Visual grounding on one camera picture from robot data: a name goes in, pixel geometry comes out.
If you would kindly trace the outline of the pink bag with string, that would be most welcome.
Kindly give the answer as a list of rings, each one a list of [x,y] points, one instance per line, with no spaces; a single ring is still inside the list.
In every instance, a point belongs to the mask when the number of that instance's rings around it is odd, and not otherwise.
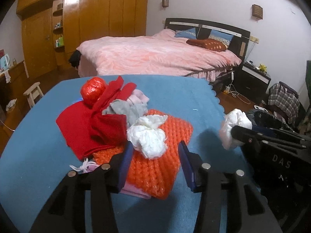
[[[138,198],[143,199],[150,199],[151,195],[148,195],[145,191],[143,191],[141,188],[135,187],[133,184],[129,184],[127,181],[127,176],[129,173],[131,158],[128,159],[122,159],[122,160],[116,160],[116,159],[110,159],[109,165],[113,167],[113,165],[116,166],[116,173],[113,173],[114,178],[116,178],[116,181],[112,182],[115,183],[118,191],[125,195],[130,195]],[[96,170],[98,167],[103,166],[103,164],[99,165],[93,160],[89,160],[85,158],[83,160],[83,163],[81,166],[76,167],[74,165],[69,165],[69,167],[77,171],[78,173],[90,173],[94,170]]]

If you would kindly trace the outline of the red cloth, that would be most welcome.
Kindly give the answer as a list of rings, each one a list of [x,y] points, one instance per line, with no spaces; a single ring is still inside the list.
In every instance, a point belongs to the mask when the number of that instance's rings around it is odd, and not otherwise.
[[[63,110],[56,123],[79,160],[93,153],[123,145],[127,140],[125,115],[92,113],[83,101]]]

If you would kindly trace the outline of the large orange foam net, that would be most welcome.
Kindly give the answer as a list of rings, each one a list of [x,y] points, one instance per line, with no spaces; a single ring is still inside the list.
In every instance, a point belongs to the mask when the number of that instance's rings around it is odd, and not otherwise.
[[[149,199],[166,199],[171,192],[180,168],[178,144],[190,142],[193,126],[190,122],[167,115],[158,110],[149,110],[148,117],[156,117],[157,129],[165,134],[166,151],[155,159],[145,158],[134,150],[123,194]]]

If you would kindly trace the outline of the grey sock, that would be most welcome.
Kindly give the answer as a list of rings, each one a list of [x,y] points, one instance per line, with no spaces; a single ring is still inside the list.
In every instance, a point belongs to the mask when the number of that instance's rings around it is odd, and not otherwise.
[[[130,104],[125,100],[114,100],[102,111],[102,115],[125,115],[127,119],[127,128],[132,126],[137,119],[148,112],[147,103]]]

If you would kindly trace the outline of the pink sock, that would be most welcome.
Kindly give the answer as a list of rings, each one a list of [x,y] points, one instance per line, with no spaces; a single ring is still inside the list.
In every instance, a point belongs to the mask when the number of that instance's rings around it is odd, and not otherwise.
[[[147,104],[149,100],[142,91],[135,89],[127,99],[127,102],[132,106],[134,104]]]

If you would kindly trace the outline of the red sock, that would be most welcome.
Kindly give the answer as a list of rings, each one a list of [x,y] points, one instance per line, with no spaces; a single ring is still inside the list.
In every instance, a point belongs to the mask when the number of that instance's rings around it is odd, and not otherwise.
[[[124,85],[124,80],[121,76],[115,81],[109,82],[104,93],[92,107],[91,117],[100,115],[116,99],[127,100],[135,89],[135,83],[129,82]]]

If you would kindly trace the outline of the white bathroom scale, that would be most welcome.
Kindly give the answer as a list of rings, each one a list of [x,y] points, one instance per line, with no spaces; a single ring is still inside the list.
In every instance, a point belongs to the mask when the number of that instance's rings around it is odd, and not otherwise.
[[[254,105],[253,107],[254,107],[254,109],[256,109],[256,110],[265,111],[265,112],[267,112],[267,113],[268,113],[268,110],[267,110],[267,109],[265,109],[265,108],[263,108],[263,107],[261,107],[261,106]]]

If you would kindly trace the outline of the plaid bag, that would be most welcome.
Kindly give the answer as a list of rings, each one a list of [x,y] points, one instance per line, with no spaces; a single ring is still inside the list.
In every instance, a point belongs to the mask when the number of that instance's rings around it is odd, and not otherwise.
[[[288,124],[294,124],[300,107],[298,97],[298,93],[287,84],[275,83],[269,89],[268,105],[281,109],[287,116]]]

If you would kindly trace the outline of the yellow plush toy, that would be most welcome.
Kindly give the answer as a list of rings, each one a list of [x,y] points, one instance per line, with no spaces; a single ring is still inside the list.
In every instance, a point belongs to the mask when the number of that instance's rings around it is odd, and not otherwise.
[[[264,64],[259,64],[259,70],[263,73],[267,73],[267,66],[265,66]]]

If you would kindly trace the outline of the brown dotted cushion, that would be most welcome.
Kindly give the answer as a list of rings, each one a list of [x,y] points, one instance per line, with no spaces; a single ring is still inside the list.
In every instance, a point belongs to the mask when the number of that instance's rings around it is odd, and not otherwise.
[[[223,52],[227,49],[227,46],[215,39],[188,39],[186,41],[187,44],[191,46],[196,46],[200,48],[204,48],[207,50],[212,50],[215,52]]]

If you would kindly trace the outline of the right blue pillow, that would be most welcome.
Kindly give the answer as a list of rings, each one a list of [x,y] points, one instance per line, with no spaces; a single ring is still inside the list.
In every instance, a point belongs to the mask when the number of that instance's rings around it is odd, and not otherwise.
[[[233,35],[220,32],[218,30],[211,30],[208,39],[217,40],[228,47],[233,39]]]

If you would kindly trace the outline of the small white stool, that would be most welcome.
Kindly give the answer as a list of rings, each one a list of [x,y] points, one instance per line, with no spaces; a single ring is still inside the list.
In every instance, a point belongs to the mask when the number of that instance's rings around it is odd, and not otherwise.
[[[33,108],[35,105],[35,100],[38,97],[42,98],[44,96],[44,94],[40,88],[40,82],[35,82],[26,91],[24,91],[23,95],[27,98],[29,107]]]

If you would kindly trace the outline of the wooden side desk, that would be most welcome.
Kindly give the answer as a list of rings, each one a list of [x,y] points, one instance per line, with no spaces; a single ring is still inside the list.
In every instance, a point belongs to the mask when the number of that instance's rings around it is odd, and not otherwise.
[[[8,70],[10,82],[7,83],[4,74],[1,75],[1,128],[4,135],[10,138],[13,130],[25,117],[30,107],[23,95],[30,87],[24,61]]]

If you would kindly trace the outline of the wooden wardrobe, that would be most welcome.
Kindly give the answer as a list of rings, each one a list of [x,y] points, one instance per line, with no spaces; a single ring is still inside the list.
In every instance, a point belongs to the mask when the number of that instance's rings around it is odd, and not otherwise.
[[[18,0],[29,77],[68,68],[84,41],[146,32],[148,0]]]

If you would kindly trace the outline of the left wall lamp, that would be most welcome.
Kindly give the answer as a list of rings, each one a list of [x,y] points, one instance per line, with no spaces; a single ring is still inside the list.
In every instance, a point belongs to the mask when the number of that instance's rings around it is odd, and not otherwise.
[[[162,0],[161,1],[161,6],[165,9],[169,7],[169,0]]]

